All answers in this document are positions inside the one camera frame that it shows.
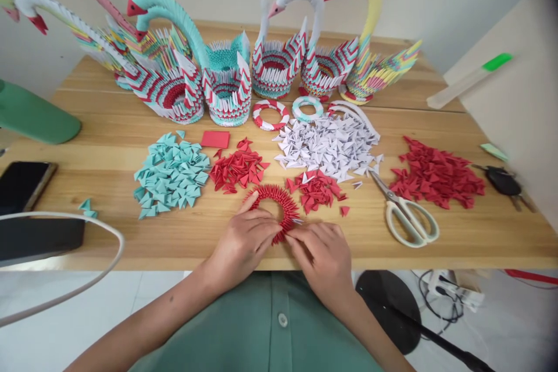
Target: scissors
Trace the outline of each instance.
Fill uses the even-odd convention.
[[[413,201],[408,201],[407,199],[400,198],[396,196],[389,188],[382,182],[379,175],[375,172],[372,172],[372,177],[376,180],[380,189],[385,195],[387,200],[387,208],[385,210],[385,219],[388,223],[389,230],[394,235],[395,239],[399,241],[401,244],[406,245],[407,247],[412,248],[419,248],[424,247],[428,243],[435,241],[440,236],[440,228],[438,227],[438,223],[434,219],[434,217],[420,206],[418,203]],[[413,211],[409,208],[412,206],[430,223],[430,232],[427,232],[417,217],[413,214]],[[402,237],[399,232],[396,230],[394,226],[394,216],[396,216],[403,226],[405,230],[411,237],[414,238],[414,241],[409,241],[406,238]]]

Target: person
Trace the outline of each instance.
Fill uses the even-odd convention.
[[[67,372],[412,372],[355,291],[338,225],[286,236],[300,272],[254,272],[281,226],[257,192],[210,258],[105,334]]]

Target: power strip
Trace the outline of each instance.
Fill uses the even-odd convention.
[[[427,270],[413,270],[418,277],[421,277],[426,271]],[[437,287],[440,287],[449,295],[458,295],[463,301],[463,305],[474,313],[478,311],[484,302],[484,294],[482,292],[455,285],[455,278],[451,270],[433,270],[432,274],[426,274],[422,281],[427,284],[429,295],[442,296],[442,294],[436,290]]]

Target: red origami ring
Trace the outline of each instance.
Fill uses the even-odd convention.
[[[261,185],[252,189],[244,201],[246,201],[246,199],[248,199],[255,191],[258,191],[259,195],[250,210],[258,208],[258,206],[260,206],[260,201],[268,198],[273,199],[283,208],[283,219],[279,222],[279,225],[282,226],[283,229],[279,231],[275,237],[273,237],[273,242],[271,244],[274,245],[281,241],[285,241],[285,234],[291,231],[295,225],[293,220],[298,219],[299,217],[298,207],[296,206],[295,201],[291,198],[291,194],[277,185]]]
[[[269,122],[265,122],[262,117],[260,116],[260,112],[263,109],[275,109],[281,115],[281,121],[277,124],[271,124]],[[285,127],[289,122],[289,110],[285,105],[279,103],[272,99],[265,99],[259,101],[254,105],[254,113],[253,113],[254,123],[264,131],[278,131]]]

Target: shirt button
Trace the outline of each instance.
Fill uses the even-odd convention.
[[[277,319],[279,320],[279,325],[281,327],[285,328],[286,326],[288,326],[289,320],[287,320],[287,316],[285,314],[279,313]]]

